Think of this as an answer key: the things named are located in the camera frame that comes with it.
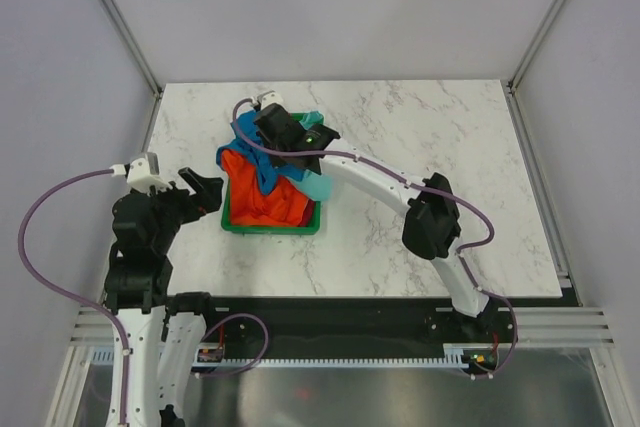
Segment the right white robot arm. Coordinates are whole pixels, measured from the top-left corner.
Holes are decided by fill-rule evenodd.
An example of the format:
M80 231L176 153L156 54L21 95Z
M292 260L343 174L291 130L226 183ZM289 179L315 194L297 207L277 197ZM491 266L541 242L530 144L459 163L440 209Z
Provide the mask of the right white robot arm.
M342 180L372 196L404 219L401 242L413 255L429 261L450 295L458 328L467 339L483 339L494 328L490 296L476 281L462 252L489 243L495 234L465 243L461 206L483 222L486 215L452 193L449 180L435 173L421 178L366 157L340 134L322 124L303 127L279 102L264 98L254 108L254 125L275 164Z

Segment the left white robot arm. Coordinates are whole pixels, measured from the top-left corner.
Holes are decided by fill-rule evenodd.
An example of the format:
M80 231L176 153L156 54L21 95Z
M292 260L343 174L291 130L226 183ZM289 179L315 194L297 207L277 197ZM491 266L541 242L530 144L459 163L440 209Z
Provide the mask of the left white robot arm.
M209 294L171 296L168 257L180 228L216 212L224 181L179 170L187 186L164 181L147 158L116 164L129 192L112 208L115 241L109 253L104 306L114 336L110 426L182 426L182 402L200 340L219 329Z

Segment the left aluminium frame post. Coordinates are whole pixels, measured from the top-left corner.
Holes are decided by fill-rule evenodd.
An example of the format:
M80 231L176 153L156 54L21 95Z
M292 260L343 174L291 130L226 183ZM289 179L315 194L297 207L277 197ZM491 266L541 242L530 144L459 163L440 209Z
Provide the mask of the left aluminium frame post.
M104 9L109 21L113 25L117 35L132 57L147 86L152 92L152 95L155 98L159 98L163 93L163 87L159 82L157 76L152 71L152 68L146 56L144 55L139 43L137 42L134 33L129 27L116 0L99 0L99 2Z

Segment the green plastic bin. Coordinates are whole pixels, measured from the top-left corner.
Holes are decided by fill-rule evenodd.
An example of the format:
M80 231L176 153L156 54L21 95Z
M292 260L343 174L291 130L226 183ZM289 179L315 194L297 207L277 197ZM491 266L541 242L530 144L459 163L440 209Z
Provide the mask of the green plastic bin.
M234 124L236 130L240 130L237 122ZM250 145L252 142L243 132L239 134ZM297 189L296 181L285 177ZM302 227L242 227L235 226L230 223L230 196L229 196L229 178L227 181L227 190L222 211L221 227L223 230L237 234L275 234L275 235L313 235L318 232L321 224L322 202L314 202L314 209L309 222Z

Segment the aluminium frame post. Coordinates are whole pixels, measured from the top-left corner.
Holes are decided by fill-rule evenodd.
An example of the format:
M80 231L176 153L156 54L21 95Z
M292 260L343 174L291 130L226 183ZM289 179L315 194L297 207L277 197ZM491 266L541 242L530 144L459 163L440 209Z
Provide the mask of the aluminium frame post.
M569 0L552 0L549 7L546 9L541 22L536 28L531 41L528 43L520 61L518 62L513 74L510 76L506 85L510 92L515 92L518 86L522 83L525 74L528 72L532 62L534 61L538 51L542 47L542 44L549 35L556 20L563 11L565 5Z
M155 98L159 98L163 93L163 87L159 82L157 76L152 71L152 68L146 56L144 55L139 43L137 42L134 33L129 27L116 0L99 0L99 2L104 9L109 21L113 25L117 35L132 57L147 86L152 92L152 95Z

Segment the right aluminium frame post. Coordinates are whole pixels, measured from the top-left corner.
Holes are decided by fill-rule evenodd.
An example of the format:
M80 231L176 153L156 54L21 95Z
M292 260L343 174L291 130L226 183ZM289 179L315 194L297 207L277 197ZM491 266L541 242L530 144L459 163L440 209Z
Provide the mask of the right aluminium frame post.
M569 0L552 0L549 7L546 9L541 22L536 28L531 41L528 43L520 61L518 62L513 74L510 76L506 85L510 92L515 92L518 86L522 83L525 74L528 72L532 62L534 61L538 51L542 47L542 44L549 35L556 20L563 11L565 5Z

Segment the teal t shirt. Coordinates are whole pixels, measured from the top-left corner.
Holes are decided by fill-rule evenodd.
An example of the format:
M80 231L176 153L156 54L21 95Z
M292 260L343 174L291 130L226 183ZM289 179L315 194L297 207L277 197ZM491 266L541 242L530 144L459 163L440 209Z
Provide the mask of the teal t shirt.
M324 116L318 111L305 113L300 124L309 129L316 124L321 124ZM297 183L297 189L315 202L325 202L331 197L333 181L330 177L306 171L301 181Z

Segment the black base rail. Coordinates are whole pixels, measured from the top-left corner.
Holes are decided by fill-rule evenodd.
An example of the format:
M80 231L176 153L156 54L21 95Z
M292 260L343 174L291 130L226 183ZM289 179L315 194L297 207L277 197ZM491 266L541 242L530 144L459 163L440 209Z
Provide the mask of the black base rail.
M508 344L511 315L496 302L474 320L454 312L447 299L170 297L171 314L193 311L210 328L206 341L223 342L224 354L275 357L434 355L447 344Z

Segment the orange t shirt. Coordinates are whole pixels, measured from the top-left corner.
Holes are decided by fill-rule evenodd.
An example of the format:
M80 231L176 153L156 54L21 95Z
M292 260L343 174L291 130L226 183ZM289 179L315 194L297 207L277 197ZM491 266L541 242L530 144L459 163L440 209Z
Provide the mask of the orange t shirt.
M222 169L230 183L230 223L242 227L302 227L311 219L314 202L285 177L277 175L273 189L260 189L256 167L241 153L226 149Z

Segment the blue t shirt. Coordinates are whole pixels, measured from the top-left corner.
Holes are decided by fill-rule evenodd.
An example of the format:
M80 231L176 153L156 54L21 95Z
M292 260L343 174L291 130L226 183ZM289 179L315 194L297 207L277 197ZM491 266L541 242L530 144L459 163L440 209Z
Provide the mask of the blue t shirt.
M240 130L252 142L262 146L263 142L257 133L256 126L254 125L255 117L255 111L245 112L237 118L237 124ZM239 154L255 168L253 176L258 183L260 192L263 195L269 195L274 190L280 177L288 177L296 182L303 180L303 170L289 164L285 164L281 167L275 167L266 153L252 147L239 136L233 123L231 123L231 127L235 133L235 138L228 144L219 147L216 152L216 164L220 168L223 167L222 155L225 152L230 151L232 153Z

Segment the aluminium front rail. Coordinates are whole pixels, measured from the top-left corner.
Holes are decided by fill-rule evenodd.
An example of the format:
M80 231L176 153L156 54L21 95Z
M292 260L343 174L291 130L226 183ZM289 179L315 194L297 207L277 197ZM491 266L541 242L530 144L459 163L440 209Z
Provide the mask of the aluminium front rail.
M527 348L603 347L614 344L604 312L596 307L516 307L519 341ZM111 346L110 322L82 308L71 346Z

